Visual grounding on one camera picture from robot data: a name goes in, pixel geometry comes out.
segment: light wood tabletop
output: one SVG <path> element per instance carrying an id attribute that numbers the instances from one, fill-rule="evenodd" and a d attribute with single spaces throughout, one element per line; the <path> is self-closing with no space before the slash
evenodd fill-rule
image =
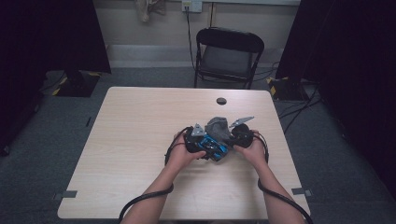
<path id="1" fill-rule="evenodd" d="M 223 97 L 226 105 L 218 105 Z M 288 144 L 268 91 L 113 87 L 106 94 L 67 190 L 60 218 L 118 218 L 122 207 L 141 195 L 164 166 L 174 135 L 195 123 L 224 117 L 229 125 L 254 116 L 269 148 L 279 182 L 309 213 Z M 219 162 L 197 160 L 182 171 L 168 195 L 162 220 L 267 219 L 258 176 L 231 150 Z"/>

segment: gray carpet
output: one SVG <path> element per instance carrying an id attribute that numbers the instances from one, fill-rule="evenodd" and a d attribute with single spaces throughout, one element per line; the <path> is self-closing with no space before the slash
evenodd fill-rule
<path id="1" fill-rule="evenodd" d="M 117 223 L 61 220 L 57 217 L 60 201 L 53 200 L 53 195 L 66 190 L 108 88 L 191 88 L 193 70 L 114 68 L 112 73 L 99 79 L 90 98 L 51 96 L 55 87 L 44 91 L 38 112 L 10 145 L 10 155 L 0 158 L 0 223 Z M 48 73 L 45 86 L 61 75 L 62 72 Z M 241 84 L 200 81 L 199 87 L 234 89 Z M 268 87 L 265 80 L 259 80 L 252 89 Z M 314 86 L 306 86 L 308 94 L 313 89 Z M 274 104 L 278 114 L 302 106 L 296 102 Z M 284 129 L 292 117 L 281 120 Z M 313 193 L 307 200 L 314 222 L 396 223 L 396 203 L 371 166 L 342 135 L 338 120 L 323 103 L 302 112 L 286 133 L 303 187 Z"/>

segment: black round hole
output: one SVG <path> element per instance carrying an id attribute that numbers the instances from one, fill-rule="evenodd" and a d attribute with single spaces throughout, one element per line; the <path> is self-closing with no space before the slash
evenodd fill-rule
<path id="1" fill-rule="evenodd" d="M 219 105 L 225 105 L 225 104 L 227 104 L 227 100 L 224 99 L 224 98 L 222 98 L 222 97 L 219 97 L 219 98 L 216 100 L 216 102 L 217 102 Z"/>

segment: person's left hand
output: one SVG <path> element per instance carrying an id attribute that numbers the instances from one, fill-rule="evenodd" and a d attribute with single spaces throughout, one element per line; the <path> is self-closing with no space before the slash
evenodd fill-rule
<path id="1" fill-rule="evenodd" d="M 185 133 L 181 134 L 180 137 L 176 140 L 174 148 L 171 151 L 169 161 L 166 164 L 166 166 L 172 167 L 178 172 L 186 168 L 192 161 L 200 159 L 206 154 L 205 151 L 190 153 L 186 149 L 184 135 Z"/>

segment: wall outlet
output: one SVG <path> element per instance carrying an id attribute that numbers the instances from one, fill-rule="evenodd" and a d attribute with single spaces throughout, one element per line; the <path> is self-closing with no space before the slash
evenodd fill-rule
<path id="1" fill-rule="evenodd" d="M 202 12 L 202 0 L 181 1 L 181 11 Z"/>

